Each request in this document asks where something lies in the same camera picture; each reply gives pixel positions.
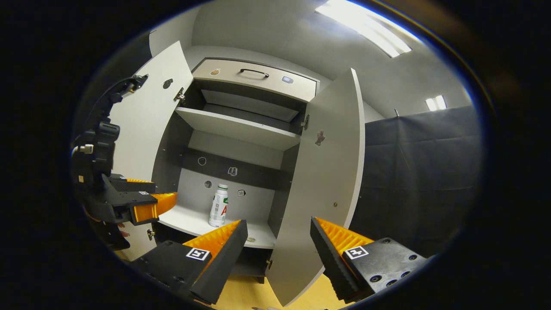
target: wooden floor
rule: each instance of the wooden floor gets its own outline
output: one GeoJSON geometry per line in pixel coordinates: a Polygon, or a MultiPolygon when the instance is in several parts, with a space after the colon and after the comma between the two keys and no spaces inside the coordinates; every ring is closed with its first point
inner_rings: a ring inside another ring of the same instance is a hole
{"type": "Polygon", "coordinates": [[[289,307],[282,307],[274,295],[268,280],[264,284],[258,283],[254,277],[230,276],[220,294],[217,304],[211,305],[214,309],[246,310],[334,310],[341,309],[346,304],[337,299],[331,282],[325,275],[289,307]]]}

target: cabinet shelf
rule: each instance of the cabinet shelf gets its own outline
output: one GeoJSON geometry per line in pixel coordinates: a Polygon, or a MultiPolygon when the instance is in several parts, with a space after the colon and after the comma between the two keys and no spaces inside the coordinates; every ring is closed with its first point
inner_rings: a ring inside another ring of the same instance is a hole
{"type": "Polygon", "coordinates": [[[235,138],[280,151],[285,151],[300,143],[299,135],[252,121],[188,108],[176,108],[175,111],[195,130],[235,138]]]}
{"type": "MultiPolygon", "coordinates": [[[[208,214],[198,212],[181,205],[176,205],[169,211],[159,216],[159,223],[177,229],[181,232],[201,236],[216,229],[208,223],[208,214]]],[[[272,233],[268,223],[247,221],[247,230],[249,237],[255,239],[254,242],[245,242],[249,248],[273,249],[276,238],[272,233]]]]}

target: fluorescent light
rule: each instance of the fluorescent light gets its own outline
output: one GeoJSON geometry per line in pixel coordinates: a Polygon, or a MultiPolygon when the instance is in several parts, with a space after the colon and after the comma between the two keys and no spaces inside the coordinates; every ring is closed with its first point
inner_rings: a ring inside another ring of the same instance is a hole
{"type": "Polygon", "coordinates": [[[396,57],[412,50],[402,39],[383,26],[381,22],[414,38],[412,34],[390,20],[352,2],[329,0],[324,5],[316,8],[316,12],[355,30],[390,57],[396,57]]]}
{"type": "Polygon", "coordinates": [[[446,109],[446,102],[444,101],[444,97],[442,97],[442,95],[436,96],[434,98],[429,98],[425,100],[425,102],[430,111],[446,109]]]}

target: open cabinet door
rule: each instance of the open cabinet door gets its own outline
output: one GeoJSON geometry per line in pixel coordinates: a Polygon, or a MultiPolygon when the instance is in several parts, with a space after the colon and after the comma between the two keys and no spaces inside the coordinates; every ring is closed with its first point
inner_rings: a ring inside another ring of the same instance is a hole
{"type": "MultiPolygon", "coordinates": [[[[180,88],[187,90],[193,76],[179,41],[149,60],[136,74],[149,77],[142,88],[111,109],[111,122],[121,127],[115,142],[113,172],[129,179],[151,181],[159,143],[177,105],[174,97],[180,88]],[[170,79],[170,87],[164,89],[164,82],[170,79]]],[[[123,230],[130,234],[130,248],[123,253],[130,261],[155,247],[155,240],[148,238],[148,229],[151,224],[125,223],[123,230]]]]}
{"type": "Polygon", "coordinates": [[[272,266],[266,270],[283,306],[302,295],[324,270],[310,238],[310,218],[348,228],[358,202],[365,125],[356,71],[348,69],[315,96],[306,114],[310,115],[308,126],[302,131],[272,266]]]}

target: white plastic bottle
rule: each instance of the white plastic bottle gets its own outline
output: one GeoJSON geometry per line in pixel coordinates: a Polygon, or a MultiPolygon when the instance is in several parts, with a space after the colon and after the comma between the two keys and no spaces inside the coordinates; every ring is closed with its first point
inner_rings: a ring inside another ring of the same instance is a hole
{"type": "Polygon", "coordinates": [[[214,227],[220,227],[224,225],[226,219],[226,212],[228,211],[228,186],[224,184],[218,184],[216,194],[212,201],[212,208],[210,209],[210,217],[208,223],[214,227]]]}

